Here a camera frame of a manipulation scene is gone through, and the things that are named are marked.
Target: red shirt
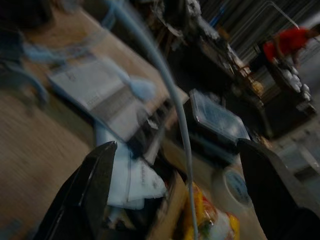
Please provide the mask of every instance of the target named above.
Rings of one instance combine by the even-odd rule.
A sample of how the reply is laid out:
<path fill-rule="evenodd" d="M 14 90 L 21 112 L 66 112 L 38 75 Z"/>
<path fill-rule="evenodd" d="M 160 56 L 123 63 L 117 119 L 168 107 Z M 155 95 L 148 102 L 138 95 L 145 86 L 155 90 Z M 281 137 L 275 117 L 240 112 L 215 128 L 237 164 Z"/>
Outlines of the red shirt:
<path fill-rule="evenodd" d="M 293 54 L 295 51 L 303 48 L 308 39 L 305 28 L 291 28 L 279 33 L 279 47 L 284 56 Z M 274 57 L 277 57 L 277 50 L 273 41 L 268 41 L 263 45 L 263 50 L 266 58 L 269 62 L 273 61 Z"/>

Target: plastic bag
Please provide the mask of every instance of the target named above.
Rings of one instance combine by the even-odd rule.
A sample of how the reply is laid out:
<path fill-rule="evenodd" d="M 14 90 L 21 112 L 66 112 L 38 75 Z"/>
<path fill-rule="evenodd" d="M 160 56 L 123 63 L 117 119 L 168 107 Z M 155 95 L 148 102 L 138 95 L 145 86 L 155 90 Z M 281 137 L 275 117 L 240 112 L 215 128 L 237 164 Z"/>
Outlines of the plastic bag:
<path fill-rule="evenodd" d="M 196 221 L 200 240 L 239 240 L 239 221 L 231 214 L 216 209 L 193 184 Z M 190 200 L 184 206 L 184 240 L 194 240 Z"/>

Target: plastic lid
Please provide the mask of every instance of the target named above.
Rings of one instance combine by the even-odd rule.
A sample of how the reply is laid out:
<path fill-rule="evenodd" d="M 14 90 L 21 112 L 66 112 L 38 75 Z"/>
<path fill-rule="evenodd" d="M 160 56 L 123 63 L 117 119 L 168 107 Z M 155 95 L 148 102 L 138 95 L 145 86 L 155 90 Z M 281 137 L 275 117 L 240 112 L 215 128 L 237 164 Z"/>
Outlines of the plastic lid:
<path fill-rule="evenodd" d="M 241 118 L 197 90 L 190 92 L 193 116 L 200 124 L 234 143 L 250 139 Z"/>

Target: table surface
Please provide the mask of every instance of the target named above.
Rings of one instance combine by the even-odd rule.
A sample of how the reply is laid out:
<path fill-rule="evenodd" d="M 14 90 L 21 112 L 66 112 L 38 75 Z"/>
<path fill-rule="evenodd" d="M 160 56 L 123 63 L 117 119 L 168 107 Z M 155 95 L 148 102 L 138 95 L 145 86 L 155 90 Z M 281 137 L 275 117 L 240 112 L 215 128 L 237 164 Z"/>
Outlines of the table surface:
<path fill-rule="evenodd" d="M 56 49 L 105 31 L 82 10 L 74 14 L 53 10 L 53 15 L 53 26 L 45 31 L 25 32 L 27 41 Z M 168 97 L 158 71 L 112 33 L 108 32 L 90 53 L 94 57 L 108 56 L 129 74 L 153 82 L 157 95 L 146 104 L 149 111 Z M 71 60 L 68 64 L 76 65 L 79 61 Z M 49 87 L 50 65 L 26 59 L 23 65 Z M 181 99 L 188 97 L 181 90 L 179 94 Z M 1 92 L 0 113 L 0 236 L 15 220 L 20 226 L 11 239 L 20 240 L 41 222 L 59 188 L 94 147 L 94 132 L 89 123 L 54 95 L 50 95 L 44 110 L 34 107 L 28 114 L 17 97 Z"/>
<path fill-rule="evenodd" d="M 185 154 L 183 149 L 171 136 L 163 141 L 163 152 L 168 161 L 176 168 L 186 171 Z M 219 169 L 215 168 L 210 160 L 204 160 L 198 155 L 192 155 L 193 180 L 201 188 L 203 194 L 218 209 L 222 206 L 217 205 L 213 197 L 213 179 L 219 174 Z M 237 159 L 231 168 L 243 174 L 240 159 Z M 240 240 L 266 240 L 266 236 L 259 224 L 255 209 L 249 207 L 237 216 L 240 224 Z"/>

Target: white paper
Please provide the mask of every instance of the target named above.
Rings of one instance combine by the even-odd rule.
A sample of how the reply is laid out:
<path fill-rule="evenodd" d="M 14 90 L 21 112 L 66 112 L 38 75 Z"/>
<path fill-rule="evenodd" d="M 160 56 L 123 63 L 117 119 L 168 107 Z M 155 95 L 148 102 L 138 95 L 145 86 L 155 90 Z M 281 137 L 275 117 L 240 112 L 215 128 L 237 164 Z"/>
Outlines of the white paper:
<path fill-rule="evenodd" d="M 125 143 L 119 141 L 107 129 L 104 132 L 101 126 L 97 134 L 99 139 L 117 142 L 108 205 L 140 210 L 144 207 L 145 199 L 160 198 L 166 193 L 163 180 L 143 160 L 131 159 L 132 153 Z"/>
<path fill-rule="evenodd" d="M 49 78 L 65 97 L 120 139 L 128 141 L 140 127 L 137 113 L 146 111 L 145 106 L 126 84 L 128 74 L 109 58 L 73 66 Z"/>

